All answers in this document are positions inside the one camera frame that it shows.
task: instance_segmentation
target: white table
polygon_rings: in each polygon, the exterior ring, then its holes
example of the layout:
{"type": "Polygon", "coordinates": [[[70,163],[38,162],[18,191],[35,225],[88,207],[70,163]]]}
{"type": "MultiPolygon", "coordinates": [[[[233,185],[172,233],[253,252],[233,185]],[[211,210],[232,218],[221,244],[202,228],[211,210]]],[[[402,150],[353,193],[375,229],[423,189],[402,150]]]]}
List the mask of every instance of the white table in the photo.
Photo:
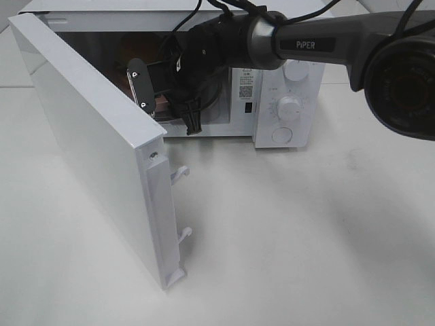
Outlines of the white table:
{"type": "Polygon", "coordinates": [[[342,69],[325,82],[307,148],[167,141],[192,171],[174,197],[194,234],[166,293],[64,163],[34,89],[0,85],[0,325],[433,325],[435,143],[384,128],[342,69]]]}

